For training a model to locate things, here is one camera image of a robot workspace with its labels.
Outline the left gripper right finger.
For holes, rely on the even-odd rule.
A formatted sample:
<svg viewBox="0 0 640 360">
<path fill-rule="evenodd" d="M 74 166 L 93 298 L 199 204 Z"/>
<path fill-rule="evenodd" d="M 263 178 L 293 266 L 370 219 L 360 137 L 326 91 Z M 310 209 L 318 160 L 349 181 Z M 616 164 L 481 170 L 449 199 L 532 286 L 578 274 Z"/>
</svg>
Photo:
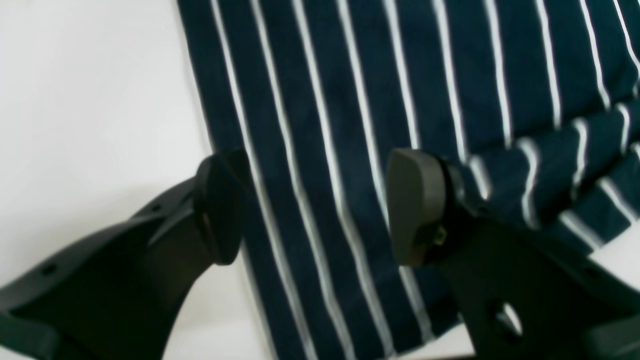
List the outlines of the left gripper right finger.
<svg viewBox="0 0 640 360">
<path fill-rule="evenodd" d="M 386 193 L 394 258 L 445 278 L 474 359 L 639 358 L 639 292 L 567 244 L 501 221 L 451 162 L 395 148 Z"/>
</svg>

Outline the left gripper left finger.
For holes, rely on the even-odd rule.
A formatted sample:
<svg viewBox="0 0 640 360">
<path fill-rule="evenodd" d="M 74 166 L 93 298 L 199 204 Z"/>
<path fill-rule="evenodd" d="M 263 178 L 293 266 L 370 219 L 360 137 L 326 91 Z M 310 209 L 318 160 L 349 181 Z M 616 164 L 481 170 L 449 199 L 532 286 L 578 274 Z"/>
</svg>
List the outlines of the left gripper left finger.
<svg viewBox="0 0 640 360">
<path fill-rule="evenodd" d="M 230 265 L 250 197 L 245 150 L 129 219 L 77 240 L 1 289 L 1 346 L 36 360 L 160 360 L 192 286 Z"/>
</svg>

